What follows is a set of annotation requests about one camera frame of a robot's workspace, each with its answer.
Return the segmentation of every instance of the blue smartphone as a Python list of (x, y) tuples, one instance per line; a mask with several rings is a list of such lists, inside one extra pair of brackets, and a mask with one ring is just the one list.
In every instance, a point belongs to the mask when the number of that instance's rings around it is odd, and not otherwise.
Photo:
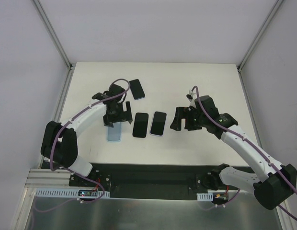
[(108, 127), (107, 129), (107, 141), (119, 142), (121, 141), (121, 122), (114, 123), (114, 127)]

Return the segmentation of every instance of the white wall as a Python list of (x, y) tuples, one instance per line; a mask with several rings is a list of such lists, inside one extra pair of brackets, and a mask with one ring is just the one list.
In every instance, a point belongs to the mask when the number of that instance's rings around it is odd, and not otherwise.
[[(243, 69), (264, 149), (297, 168), (297, 0), (288, 0)], [(297, 196), (289, 198), (297, 215)]]
[(0, 230), (11, 228), (66, 75), (31, 1), (0, 1)]
[(71, 62), (239, 64), (276, 0), (41, 0)]

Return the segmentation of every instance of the smartphone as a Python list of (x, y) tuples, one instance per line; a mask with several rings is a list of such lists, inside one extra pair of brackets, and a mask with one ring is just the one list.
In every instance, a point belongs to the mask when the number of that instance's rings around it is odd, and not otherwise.
[(119, 142), (121, 140), (121, 122), (114, 123), (114, 127), (108, 127), (107, 129), (107, 141)]
[(133, 137), (135, 138), (145, 138), (147, 136), (149, 115), (144, 113), (136, 113)]
[(130, 82), (130, 90), (133, 94), (135, 100), (141, 99), (145, 97), (144, 91), (140, 84), (139, 79), (131, 80)]
[(150, 134), (154, 136), (162, 137), (164, 131), (164, 125), (166, 124), (166, 113), (155, 112), (152, 125), (150, 127)]

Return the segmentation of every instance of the phone screen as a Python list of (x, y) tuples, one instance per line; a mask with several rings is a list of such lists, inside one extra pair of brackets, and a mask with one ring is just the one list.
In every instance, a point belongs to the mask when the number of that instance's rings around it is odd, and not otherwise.
[(133, 129), (133, 136), (136, 138), (145, 138), (147, 136), (149, 115), (144, 113), (136, 113)]
[(135, 100), (141, 99), (145, 97), (144, 91), (140, 84), (139, 79), (131, 80), (130, 82), (130, 90), (133, 94)]
[(164, 125), (166, 123), (166, 113), (155, 112), (152, 126), (150, 128), (151, 135), (162, 136), (164, 131)]

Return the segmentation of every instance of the metal frame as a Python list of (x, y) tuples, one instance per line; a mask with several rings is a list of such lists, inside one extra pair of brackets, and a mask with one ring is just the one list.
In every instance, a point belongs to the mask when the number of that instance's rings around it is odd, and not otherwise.
[(266, 17), (266, 19), (264, 20), (263, 24), (261, 25), (258, 33), (254, 37), (254, 39), (253, 39), (253, 41), (252, 41), (252, 43), (251, 43), (248, 51), (244, 55), (241, 63), (239, 64), (239, 66), (238, 66), (238, 71), (239, 72), (241, 72), (241, 70), (245, 66), (246, 62), (249, 60), (251, 54), (253, 53), (253, 51), (257, 47), (260, 39), (264, 35), (265, 31), (268, 29), (268, 26), (271, 24), (273, 18), (276, 16), (276, 13), (280, 10), (280, 8), (281, 8), (281, 6), (283, 5), (284, 2), (285, 2), (285, 0), (277, 0), (275, 2), (275, 4), (272, 7), (272, 9), (270, 10), (268, 16)]
[[(274, 17), (276, 16), (277, 12), (280, 10), (280, 8), (284, 2), (285, 2), (285, 0), (277, 0), (275, 2), (274, 6), (272, 7), (269, 14), (267, 15), (265, 21), (263, 22), (262, 26), (260, 27), (258, 33), (256, 34), (255, 38), (253, 39), (251, 45), (249, 46), (249, 49), (247, 50), (246, 54), (244, 55), (241, 63), (239, 64), (239, 66), (237, 68), (239, 77), (240, 77), (240, 81), (241, 81), (241, 85), (243, 88), (243, 92), (245, 94), (247, 106), (248, 106), (248, 109), (249, 109), (249, 112), (251, 115), (251, 120), (252, 120), (252, 124), (254, 127), (256, 139), (257, 139), (259, 146), (261, 146), (261, 142), (260, 142), (260, 138), (258, 135), (256, 123), (254, 121), (254, 116), (253, 116), (253, 112), (251, 109), (250, 100), (249, 100), (249, 97), (248, 97), (248, 94), (247, 94), (247, 91), (246, 91), (246, 88), (245, 88), (245, 85), (243, 82), (243, 78), (241, 76), (241, 70), (246, 65), (251, 54), (257, 47), (257, 45), (260, 42), (265, 31), (269, 27), (271, 21), (274, 19)], [(71, 64), (62, 44), (60, 43), (60, 40), (58, 39), (58, 37), (56, 35), (56, 32), (55, 32), (48, 16), (47, 16), (45, 10), (43, 9), (41, 2), (39, 0), (32, 0), (32, 3), (35, 6), (35, 8), (37, 9), (37, 12), (38, 12), (39, 16), (41, 17), (41, 20), (44, 23), (46, 30), (49, 33), (49, 35), (54, 43), (54, 46), (58, 50), (60, 56), (62, 57), (64, 63), (66, 64), (66, 66), (69, 70), (66, 80), (65, 80), (65, 83), (63, 85), (63, 88), (61, 90), (59, 100), (57, 102), (56, 112), (53, 116), (53, 120), (59, 121), (62, 110), (63, 110), (64, 102), (65, 102), (66, 96), (68, 94), (69, 85), (71, 83), (75, 64)], [(69, 178), (70, 178), (70, 173), (65, 170), (58, 170), (56, 172), (50, 172), (49, 170), (43, 170), (43, 169), (30, 170), (26, 185), (25, 185), (23, 193), (22, 193), (22, 198), (20, 200), (19, 207), (17, 209), (16, 215), (15, 215), (15, 218), (13, 221), (13, 226), (12, 226), (13, 229), (23, 230), (25, 228), (27, 220), (29, 218), (30, 209), (32, 206), (36, 188), (38, 188), (38, 187), (67, 188), (67, 187), (69, 187)], [(287, 208), (287, 210), (288, 210), (288, 204), (286, 201), (283, 203), (283, 206), (285, 208)], [(284, 230), (296, 229), (294, 221), (286, 213), (284, 213), (279, 208), (277, 208), (277, 212), (278, 212), (278, 216), (280, 218), (281, 224), (282, 224), (282, 228)]]
[(62, 57), (63, 61), (65, 62), (65, 64), (67, 65), (67, 67), (70, 69), (71, 67), (71, 62), (69, 61), (69, 58), (66, 54), (66, 52), (64, 51), (57, 35), (56, 35), (56, 32), (51, 24), (51, 22), (49, 21), (48, 19), (48, 16), (46, 15), (43, 7), (42, 7), (42, 4), (39, 0), (32, 0), (32, 3), (34, 4), (35, 8), (37, 9), (38, 11), (38, 14), (39, 16), (41, 17), (42, 19), (42, 22), (43, 24), (45, 25), (46, 27), (46, 30), (48, 32), (48, 34), (50, 35), (53, 43), (54, 43), (54, 46), (56, 47), (56, 49), (58, 50), (60, 56)]

